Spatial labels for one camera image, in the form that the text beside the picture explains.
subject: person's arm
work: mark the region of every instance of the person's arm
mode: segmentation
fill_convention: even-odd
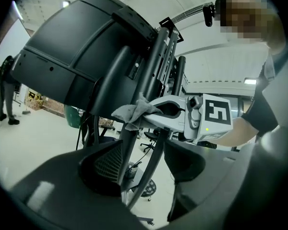
[[[248,121],[242,117],[233,119],[233,130],[219,139],[210,140],[209,142],[226,146],[237,147],[248,142],[254,136],[256,136],[258,130],[255,129]]]

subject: white floor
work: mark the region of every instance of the white floor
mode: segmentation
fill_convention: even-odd
[[[20,120],[20,125],[10,126],[7,119],[0,122],[0,182],[9,190],[19,180],[46,160],[69,151],[75,150],[78,129],[68,126],[67,121],[44,110],[33,111],[30,115],[21,115],[24,107],[13,105],[13,112]],[[107,131],[107,136],[114,136]],[[141,143],[149,143],[146,139],[137,139],[131,161],[138,161],[143,155]],[[148,164],[152,152],[142,159],[142,170]],[[132,212],[138,216],[154,218],[154,226],[143,223],[147,228],[157,229],[167,225],[167,216],[171,208],[174,182],[164,161],[161,161],[153,175],[157,191],[152,201],[140,198]]]

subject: white ceiling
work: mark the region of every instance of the white ceiling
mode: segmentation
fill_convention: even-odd
[[[36,31],[50,16],[62,9],[65,0],[17,0],[24,26]],[[166,17],[174,17],[190,8],[215,0],[121,0],[153,27]],[[205,46],[224,44],[228,37],[217,26],[206,27],[199,13],[176,24],[184,38],[176,55]],[[257,77],[266,59],[263,45],[245,45],[210,49],[185,55],[188,92],[253,95],[254,86],[246,86],[246,77]]]

